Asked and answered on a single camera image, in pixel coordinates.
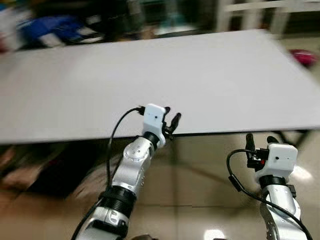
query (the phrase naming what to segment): silver arm segment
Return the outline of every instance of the silver arm segment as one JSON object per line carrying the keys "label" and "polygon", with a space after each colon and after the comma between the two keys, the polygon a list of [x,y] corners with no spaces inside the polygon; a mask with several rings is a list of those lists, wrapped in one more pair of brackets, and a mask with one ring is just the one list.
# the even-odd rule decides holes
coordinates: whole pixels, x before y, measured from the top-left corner
{"label": "silver arm segment", "polygon": [[98,228],[88,227],[77,240],[121,240],[119,235],[100,230]]}
{"label": "silver arm segment", "polygon": [[[287,186],[269,185],[266,188],[270,191],[265,198],[267,201],[276,204],[280,203],[280,207],[288,209],[288,211],[297,219],[300,219],[300,206],[292,197]],[[306,234],[301,230],[298,224],[290,217],[285,216],[284,213],[264,203],[260,205],[260,212],[266,225],[267,240],[307,240]]]}
{"label": "silver arm segment", "polygon": [[141,136],[126,146],[111,185],[128,189],[138,197],[154,152],[153,144]]}

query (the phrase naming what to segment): cable connector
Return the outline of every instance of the cable connector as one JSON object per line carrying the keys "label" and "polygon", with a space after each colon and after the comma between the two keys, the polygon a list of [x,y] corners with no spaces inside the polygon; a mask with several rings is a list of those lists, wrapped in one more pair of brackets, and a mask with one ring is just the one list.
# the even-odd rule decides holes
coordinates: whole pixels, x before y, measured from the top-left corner
{"label": "cable connector", "polygon": [[258,148],[256,151],[256,157],[261,160],[268,160],[269,149]]}
{"label": "cable connector", "polygon": [[238,192],[242,191],[243,187],[235,175],[230,175],[229,180]]}
{"label": "cable connector", "polygon": [[292,197],[295,199],[297,197],[297,191],[295,189],[295,186],[288,184],[287,187],[290,189]]}
{"label": "cable connector", "polygon": [[141,116],[143,116],[145,114],[145,110],[146,110],[145,106],[139,106],[138,112]]}

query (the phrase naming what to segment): motion blur background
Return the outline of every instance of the motion blur background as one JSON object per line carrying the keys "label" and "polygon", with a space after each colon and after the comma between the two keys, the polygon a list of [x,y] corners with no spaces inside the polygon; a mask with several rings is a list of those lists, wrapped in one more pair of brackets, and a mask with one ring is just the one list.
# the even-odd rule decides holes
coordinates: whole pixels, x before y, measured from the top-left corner
{"label": "motion blur background", "polygon": [[[267,2],[257,9],[255,3]],[[15,51],[266,29],[320,83],[320,0],[1,0],[0,61]],[[283,132],[299,143],[291,182],[304,224],[320,239],[320,133]],[[256,146],[279,132],[255,133]],[[114,142],[115,163],[132,139]],[[68,240],[105,185],[107,139],[0,146],[0,238]],[[227,154],[245,134],[177,137],[157,152],[131,218],[128,238],[264,239],[259,204],[228,181]],[[234,168],[256,193],[245,156]]]}

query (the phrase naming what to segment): tiled floor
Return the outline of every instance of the tiled floor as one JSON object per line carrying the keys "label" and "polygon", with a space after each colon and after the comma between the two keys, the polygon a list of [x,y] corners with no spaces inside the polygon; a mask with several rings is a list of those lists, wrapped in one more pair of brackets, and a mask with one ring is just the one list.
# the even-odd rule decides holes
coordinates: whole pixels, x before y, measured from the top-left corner
{"label": "tiled floor", "polygon": [[[284,39],[290,49],[320,54],[320,38]],[[320,64],[312,69],[320,82]],[[268,133],[254,135],[266,146]],[[228,181],[227,154],[245,146],[245,134],[176,138],[157,152],[131,217],[128,238],[148,233],[160,240],[229,240],[266,238],[259,204],[238,193]],[[313,239],[320,239],[320,132],[301,147],[295,184],[302,219]],[[258,191],[244,155],[232,163],[243,184]],[[0,238],[4,240],[68,240],[92,203],[0,193]]]}

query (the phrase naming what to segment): robotic hand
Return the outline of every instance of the robotic hand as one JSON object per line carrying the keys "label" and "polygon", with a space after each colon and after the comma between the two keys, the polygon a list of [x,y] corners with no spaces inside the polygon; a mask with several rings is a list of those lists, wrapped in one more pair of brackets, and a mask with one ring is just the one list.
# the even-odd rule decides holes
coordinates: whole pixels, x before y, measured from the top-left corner
{"label": "robotic hand", "polygon": [[125,147],[109,187],[88,212],[88,219],[84,218],[78,225],[72,239],[122,240],[127,236],[129,218],[151,158],[157,148],[166,144],[165,137],[172,137],[179,124],[181,114],[177,113],[167,126],[165,116],[169,111],[169,107],[154,104],[139,109],[144,115],[142,136]]}
{"label": "robotic hand", "polygon": [[[267,142],[266,149],[256,148],[253,135],[247,134],[245,149],[235,150],[227,158],[229,179],[239,192],[261,202],[260,212],[267,228],[267,240],[312,240],[300,220],[301,209],[295,200],[295,188],[287,184],[288,176],[297,163],[298,150],[292,145],[279,143],[272,136],[267,138]],[[262,198],[246,190],[233,174],[230,157],[238,152],[246,152],[247,167],[255,170]]]}

